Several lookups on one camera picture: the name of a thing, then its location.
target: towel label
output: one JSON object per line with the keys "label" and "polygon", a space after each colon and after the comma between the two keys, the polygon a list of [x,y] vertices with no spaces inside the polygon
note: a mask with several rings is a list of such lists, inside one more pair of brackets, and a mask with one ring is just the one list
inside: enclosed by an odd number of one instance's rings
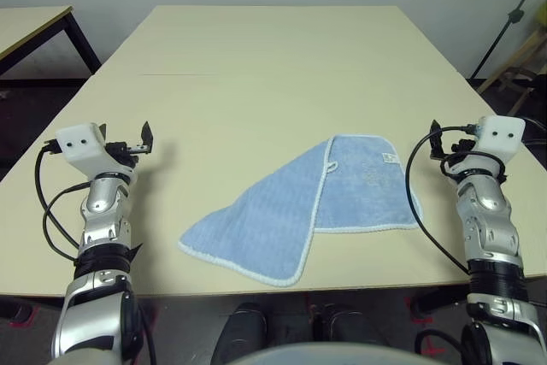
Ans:
{"label": "towel label", "polygon": [[399,158],[395,154],[382,153],[382,157],[384,157],[384,162],[392,162],[392,163],[395,163],[395,164],[399,163]]}

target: beige tabletop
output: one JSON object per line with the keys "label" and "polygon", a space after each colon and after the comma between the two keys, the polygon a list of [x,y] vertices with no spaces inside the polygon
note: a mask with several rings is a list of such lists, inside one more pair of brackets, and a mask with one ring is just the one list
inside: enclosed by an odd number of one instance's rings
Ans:
{"label": "beige tabletop", "polygon": [[71,11],[72,6],[0,9],[0,59]]}
{"label": "beige tabletop", "polygon": [[[302,278],[274,288],[177,248],[181,233],[247,187],[335,133],[378,134],[402,159],[442,125],[492,114],[465,79],[395,7],[161,6],[138,27],[0,183],[0,292],[61,295],[71,264],[49,250],[32,168],[56,129],[106,122],[108,141],[154,152],[133,191],[135,289],[149,295],[416,286],[467,280],[420,230],[316,234]],[[461,138],[444,135],[447,147]],[[503,191],[527,275],[547,273],[547,173],[522,146]],[[43,168],[47,198],[83,180],[61,156]],[[433,235],[464,260],[454,187],[424,149],[412,184]],[[83,193],[56,206],[77,236]],[[62,244],[59,236],[55,240]]]}

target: black cable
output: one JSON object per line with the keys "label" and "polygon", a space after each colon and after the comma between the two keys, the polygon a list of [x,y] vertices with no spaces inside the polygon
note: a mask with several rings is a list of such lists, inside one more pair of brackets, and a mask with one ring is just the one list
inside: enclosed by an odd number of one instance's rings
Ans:
{"label": "black cable", "polygon": [[455,338],[451,337],[448,333],[443,333],[437,329],[424,329],[420,331],[414,340],[414,352],[416,354],[421,354],[421,343],[425,337],[437,337],[441,338],[444,342],[450,344],[452,348],[460,352],[463,359],[468,365],[480,365],[474,355],[465,349],[465,347],[460,344]]}
{"label": "black cable", "polygon": [[528,301],[528,302],[536,307],[547,308],[547,303],[539,303],[538,301]]}
{"label": "black cable", "polygon": [[544,123],[542,123],[541,121],[533,119],[532,117],[525,117],[523,115],[519,118],[522,119],[522,120],[528,121],[529,123],[532,123],[534,126],[536,126],[541,131],[547,132],[547,126]]}
{"label": "black cable", "polygon": [[529,145],[547,145],[547,139],[545,138],[532,138],[522,142],[526,147]]}
{"label": "black cable", "polygon": [[420,216],[418,215],[418,212],[416,211],[416,207],[414,206],[414,201],[412,200],[412,192],[410,191],[410,168],[412,166],[412,161],[414,160],[414,157],[416,156],[416,153],[420,149],[420,147],[429,140],[430,137],[436,136],[437,134],[440,134],[442,132],[449,132],[449,131],[459,131],[459,132],[467,132],[468,127],[441,127],[437,130],[434,130],[427,134],[422,140],[418,142],[418,144],[414,147],[412,152],[410,153],[409,160],[407,162],[406,172],[404,175],[404,186],[407,192],[407,199],[409,200],[409,206],[410,210],[412,211],[412,214],[414,218],[416,219],[416,222],[418,223],[418,226],[420,226],[421,231],[428,237],[432,243],[435,244],[435,246],[445,255],[448,257],[449,260],[451,260],[455,265],[463,271],[465,274],[469,274],[468,269],[463,266],[452,254],[450,254],[426,229],[423,222],[421,222]]}
{"label": "black cable", "polygon": [[441,172],[446,175],[447,177],[457,177],[458,174],[451,174],[446,171],[446,168],[444,168],[444,165],[446,162],[452,160],[453,158],[461,157],[461,156],[481,156],[481,157],[487,157],[491,158],[495,162],[497,162],[497,165],[499,166],[499,172],[497,175],[503,176],[505,174],[505,164],[503,164],[502,160],[493,154],[485,153],[483,151],[458,151],[456,153],[452,153],[447,155],[443,160],[441,160]]}
{"label": "black cable", "polygon": [[[40,204],[42,204],[42,208],[46,209],[48,204],[45,201],[44,193],[42,192],[42,183],[40,182],[40,168],[42,166],[42,160],[44,159],[44,154],[46,152],[50,151],[47,146],[42,147],[40,152],[38,153],[38,156],[36,157],[36,164],[34,165],[34,185],[36,186],[36,193],[38,194],[38,200]],[[76,249],[79,248],[78,242],[70,236],[69,233],[62,227],[61,223],[55,218],[53,213],[49,212],[48,216],[51,219],[51,222],[53,222],[53,225],[59,230],[59,233],[62,234],[64,238],[67,239],[67,241]]]}
{"label": "black cable", "polygon": [[473,74],[471,74],[471,79],[474,79],[475,76],[479,73],[480,69],[482,69],[486,60],[488,60],[488,57],[490,57],[490,54],[494,51],[494,49],[496,49],[497,44],[502,39],[503,35],[505,34],[509,26],[511,26],[511,24],[513,23],[518,23],[519,21],[521,21],[522,16],[524,15],[524,12],[521,10],[521,6],[522,4],[524,4],[525,1],[526,0],[521,0],[519,4],[517,5],[517,7],[509,12],[509,17],[507,21],[505,22],[505,25],[503,25],[503,28],[501,32],[497,35],[496,40],[494,40],[494,43],[492,43],[492,45],[490,46],[490,49],[488,49],[485,56],[480,61],[479,66],[477,66]]}
{"label": "black cable", "polygon": [[53,207],[53,204],[56,203],[56,201],[61,198],[61,196],[68,194],[69,192],[78,191],[78,190],[84,190],[85,188],[89,188],[91,183],[88,181],[86,183],[81,183],[77,185],[73,185],[72,187],[66,188],[63,191],[61,191],[59,194],[53,197],[51,202],[47,205],[47,207],[44,210],[44,215],[42,216],[42,231],[44,232],[45,240],[47,241],[50,248],[59,254],[60,256],[67,258],[68,260],[74,262],[76,259],[69,254],[64,253],[63,251],[59,250],[55,244],[53,244],[53,241],[51,240],[50,234],[48,233],[48,216],[51,215],[51,207]]}
{"label": "black cable", "polygon": [[150,365],[156,365],[156,347],[154,346],[154,339],[152,338],[152,331],[148,321],[146,320],[146,314],[143,307],[139,304],[138,311],[140,312],[141,319],[143,321],[144,335],[146,335],[146,344],[148,345],[148,356],[150,357]]}

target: folded towel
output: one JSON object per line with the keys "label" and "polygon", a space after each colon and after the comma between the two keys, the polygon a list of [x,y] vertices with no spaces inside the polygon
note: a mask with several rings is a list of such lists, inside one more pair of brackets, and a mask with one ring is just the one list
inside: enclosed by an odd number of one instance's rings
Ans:
{"label": "folded towel", "polygon": [[337,135],[204,217],[182,235],[179,247],[266,284],[291,286],[302,274],[314,231],[414,227],[391,143]]}

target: gray floor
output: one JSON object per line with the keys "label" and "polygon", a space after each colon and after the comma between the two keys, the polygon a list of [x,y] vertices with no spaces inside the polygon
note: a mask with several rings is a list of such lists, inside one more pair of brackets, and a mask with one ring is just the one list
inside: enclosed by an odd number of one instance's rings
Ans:
{"label": "gray floor", "polygon": [[[215,342],[227,317],[242,302],[259,303],[268,313],[269,345],[310,341],[310,313],[325,303],[347,303],[365,313],[395,348],[412,351],[414,337],[425,327],[436,328],[459,338],[468,317],[462,305],[435,312],[424,324],[412,319],[405,300],[431,289],[395,289],[360,291],[324,291],[222,297],[173,297],[146,300],[154,312],[152,321],[158,363],[165,365],[209,364]],[[530,283],[530,298],[545,301],[547,279]],[[538,308],[545,332],[547,310]],[[38,309],[30,327],[13,328],[0,321],[2,364],[45,364],[49,361],[50,339],[58,313]],[[436,349],[445,349],[433,357],[441,363],[460,364],[459,356],[446,344],[431,339]],[[138,364],[147,364],[144,349]]]}

